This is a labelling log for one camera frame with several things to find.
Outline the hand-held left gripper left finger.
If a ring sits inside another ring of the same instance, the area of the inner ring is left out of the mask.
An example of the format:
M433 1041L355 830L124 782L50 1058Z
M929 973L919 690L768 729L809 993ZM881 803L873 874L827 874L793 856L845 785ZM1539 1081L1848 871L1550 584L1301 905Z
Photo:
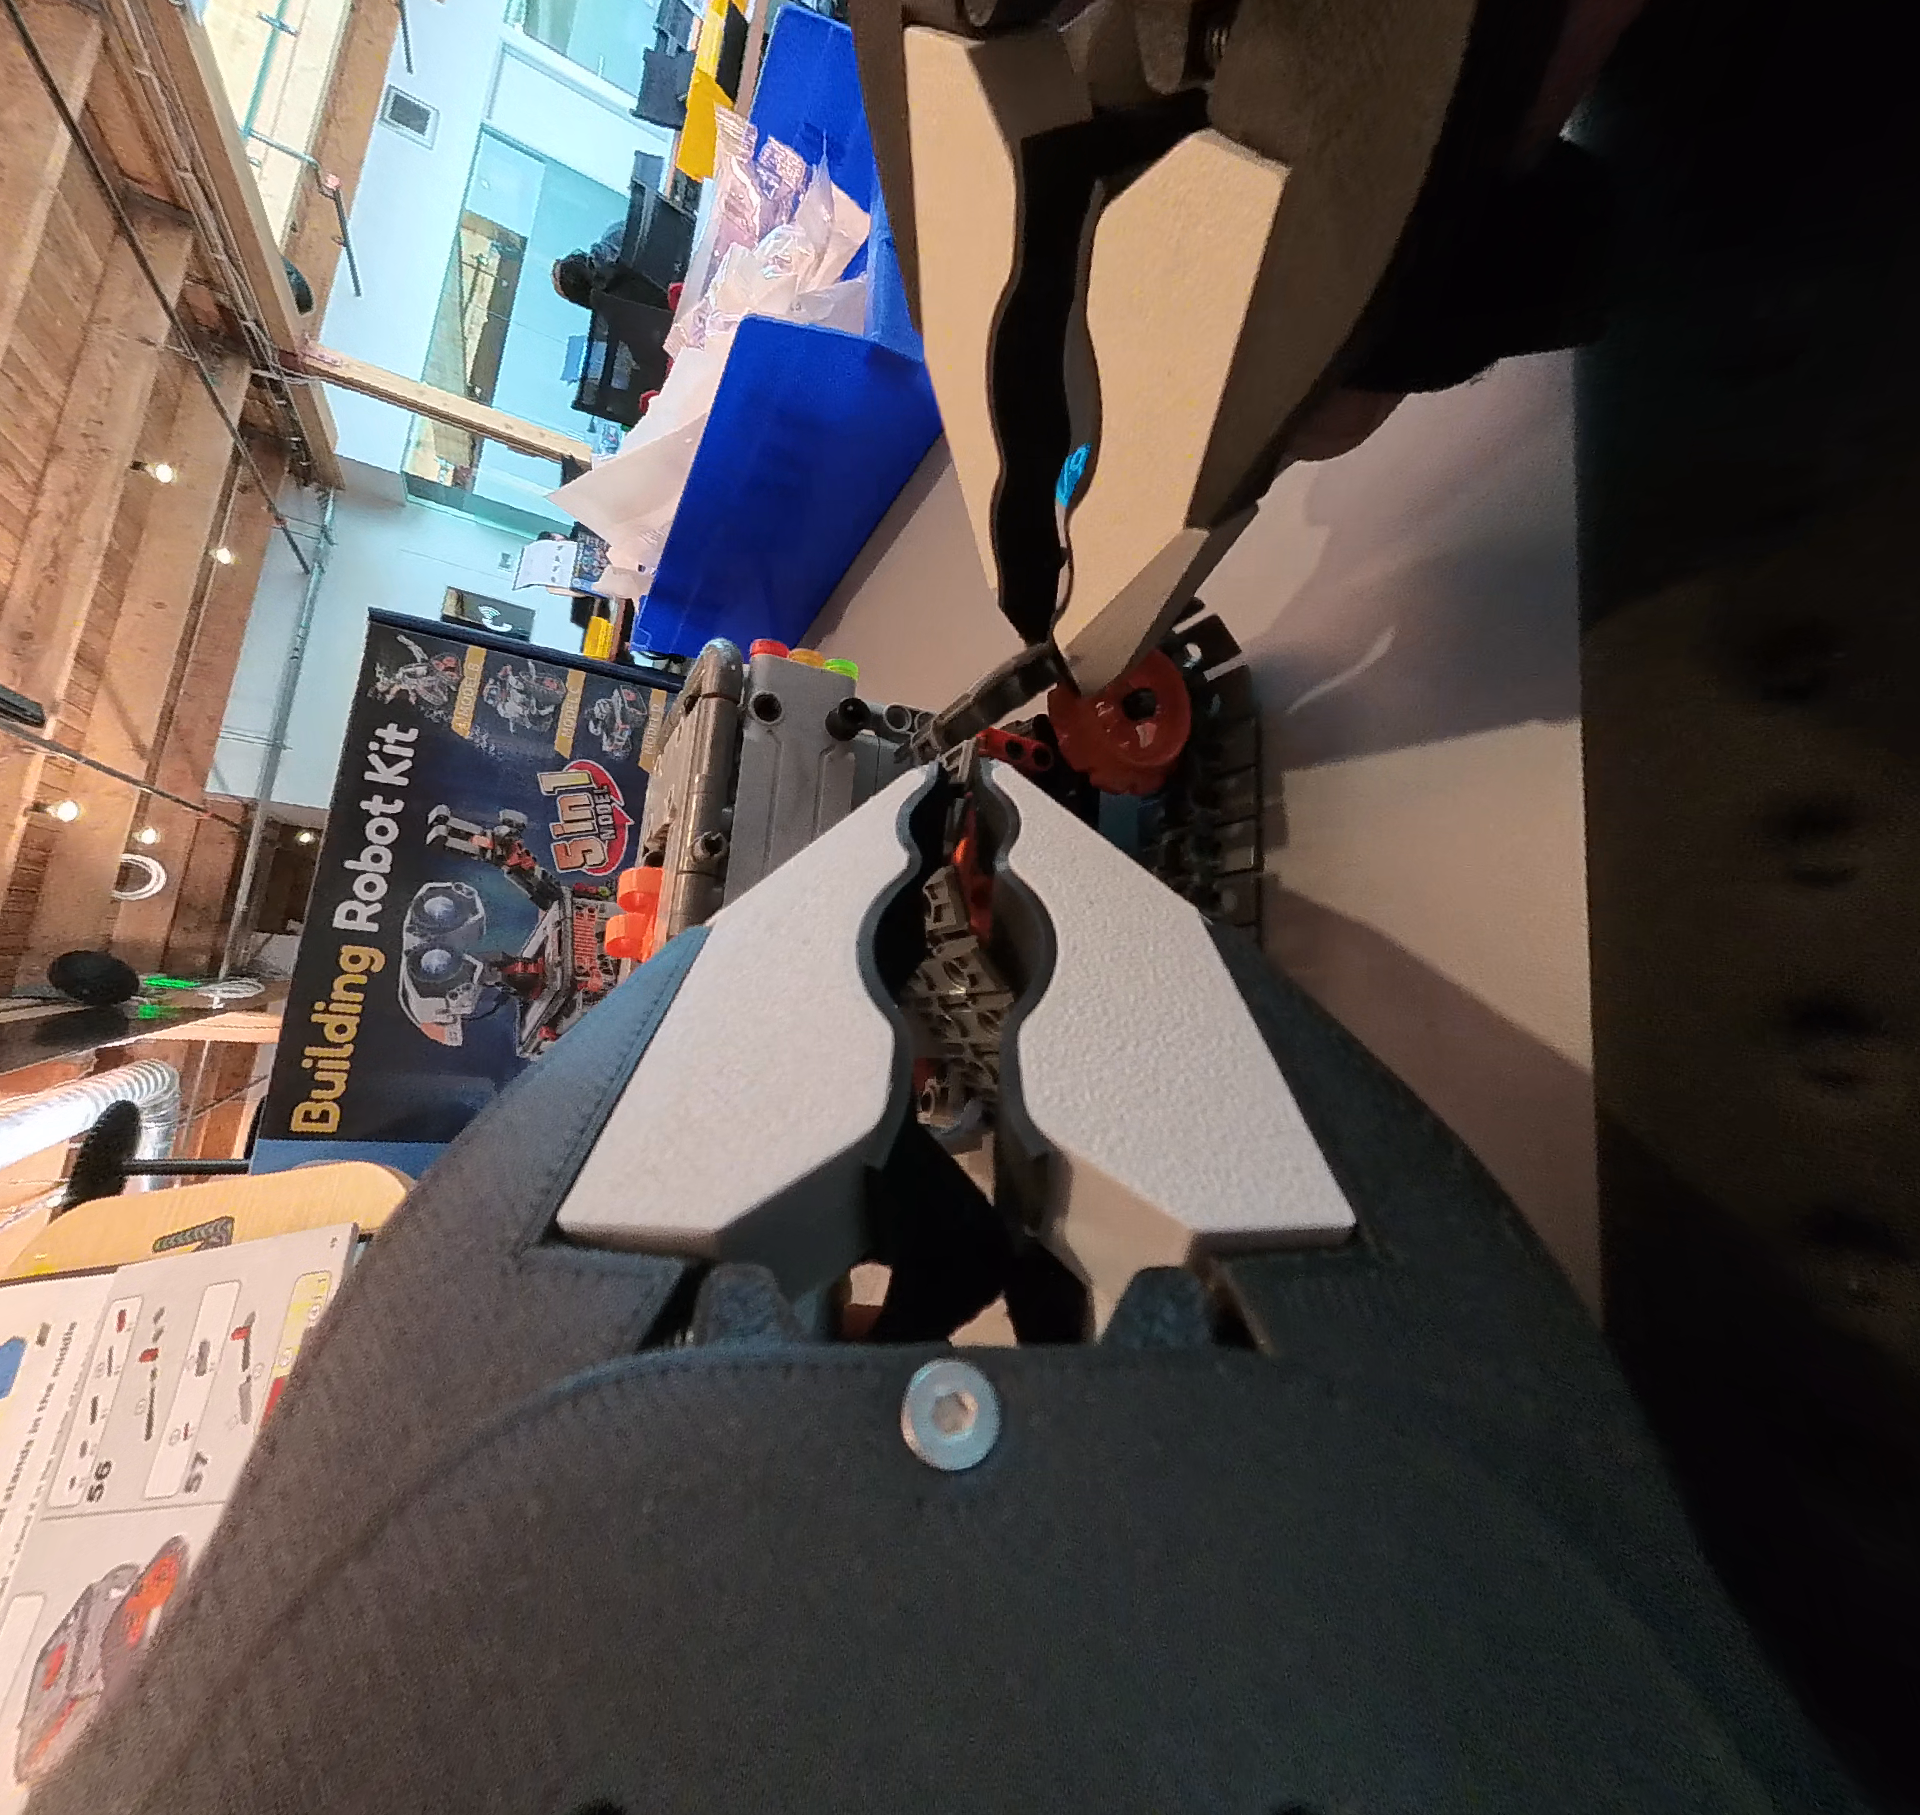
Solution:
M557 1214L589 1249L749 1264L789 1294L867 1261L969 1315L969 1178L919 1120L901 993L948 785L901 775L691 947Z

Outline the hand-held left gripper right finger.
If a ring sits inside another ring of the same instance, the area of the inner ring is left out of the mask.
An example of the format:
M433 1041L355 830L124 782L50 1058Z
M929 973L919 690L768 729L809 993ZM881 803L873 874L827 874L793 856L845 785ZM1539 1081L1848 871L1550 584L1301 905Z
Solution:
M1357 1214L1214 922L1020 772L974 772L995 1196L1100 1332L1148 1271L1345 1249Z

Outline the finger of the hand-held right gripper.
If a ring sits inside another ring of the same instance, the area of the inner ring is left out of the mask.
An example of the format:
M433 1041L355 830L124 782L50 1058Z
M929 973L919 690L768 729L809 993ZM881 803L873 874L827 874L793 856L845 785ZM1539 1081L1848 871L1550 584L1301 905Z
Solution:
M1025 646L1054 626L1067 549L1067 332L1092 100L1051 28L901 40L925 366L995 603Z
M1135 668L1256 516L1203 481L1287 177L1198 130L1094 225L1086 324L1098 424L1064 510L1069 586L1052 626L1079 693Z

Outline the grey orange toy brick robot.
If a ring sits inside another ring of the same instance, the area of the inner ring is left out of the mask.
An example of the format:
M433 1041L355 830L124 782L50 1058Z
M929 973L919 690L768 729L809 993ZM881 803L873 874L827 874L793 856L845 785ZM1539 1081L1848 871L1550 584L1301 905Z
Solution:
M1204 915L1223 910L1214 785L1220 697L1198 619L1098 699L1052 690L1044 712L972 747L1024 772ZM858 670L760 638L710 642L664 729L632 869L616 882L603 950L649 962L909 772L932 715L863 699ZM991 902L972 809L948 812L925 882L927 958L904 993L920 1122L979 1149L995 1122L998 1050L1012 989L988 953Z

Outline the blue storage bin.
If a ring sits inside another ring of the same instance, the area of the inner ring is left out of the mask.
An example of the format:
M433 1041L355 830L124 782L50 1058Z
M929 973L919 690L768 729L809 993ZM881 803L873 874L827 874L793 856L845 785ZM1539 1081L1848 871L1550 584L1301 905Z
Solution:
M851 30L786 9L762 59L755 133L873 218L854 330L752 319L717 384L635 640L693 657L713 638L797 644L894 507L942 417L878 195Z

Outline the yellow storage bin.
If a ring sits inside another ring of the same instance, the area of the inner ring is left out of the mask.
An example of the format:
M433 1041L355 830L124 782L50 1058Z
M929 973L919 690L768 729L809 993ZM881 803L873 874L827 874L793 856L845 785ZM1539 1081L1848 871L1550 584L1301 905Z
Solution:
M681 177L707 183L716 162L717 117L741 100L754 0L710 0L693 49L684 122L673 148Z

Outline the white crumpled packing bags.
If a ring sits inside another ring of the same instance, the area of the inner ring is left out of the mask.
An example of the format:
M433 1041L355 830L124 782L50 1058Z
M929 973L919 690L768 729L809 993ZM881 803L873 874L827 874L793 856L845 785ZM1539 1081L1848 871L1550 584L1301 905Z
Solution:
M664 384L620 452L550 499L604 545L598 594L639 603L650 590L706 439L735 460L737 438L710 422L752 322L867 335L871 279L851 262L871 234L869 209L828 164L762 139L737 111L716 114L712 195L665 332Z

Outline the dark blue toy packaging box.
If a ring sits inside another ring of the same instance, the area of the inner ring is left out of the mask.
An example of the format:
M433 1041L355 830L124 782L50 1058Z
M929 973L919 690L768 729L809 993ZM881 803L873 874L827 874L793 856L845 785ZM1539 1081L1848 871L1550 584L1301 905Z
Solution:
M373 612L253 1172L422 1173L620 981L682 677Z

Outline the black dotted mat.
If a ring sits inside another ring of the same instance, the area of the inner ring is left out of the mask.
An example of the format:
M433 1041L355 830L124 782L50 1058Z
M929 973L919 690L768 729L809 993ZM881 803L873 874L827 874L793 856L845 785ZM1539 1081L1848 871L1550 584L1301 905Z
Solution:
M1578 370L1605 1315L1695 1527L1917 1812L1917 422L1812 324Z

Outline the white instruction booklet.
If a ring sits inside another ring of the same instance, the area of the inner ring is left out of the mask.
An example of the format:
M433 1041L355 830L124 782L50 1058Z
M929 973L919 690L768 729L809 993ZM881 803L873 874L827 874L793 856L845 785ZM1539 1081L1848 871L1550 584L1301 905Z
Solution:
M341 1222L5 1286L5 1812L126 1692L362 1238Z

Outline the silver ventilation duct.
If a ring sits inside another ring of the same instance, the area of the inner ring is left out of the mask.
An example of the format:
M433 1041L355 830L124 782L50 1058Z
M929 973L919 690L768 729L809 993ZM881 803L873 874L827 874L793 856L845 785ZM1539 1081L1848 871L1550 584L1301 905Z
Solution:
M152 1058L74 1079L32 1097L5 1101L3 1169L83 1137L115 1105L133 1105L137 1108L137 1160L172 1159L180 1128L180 1102L180 1071Z

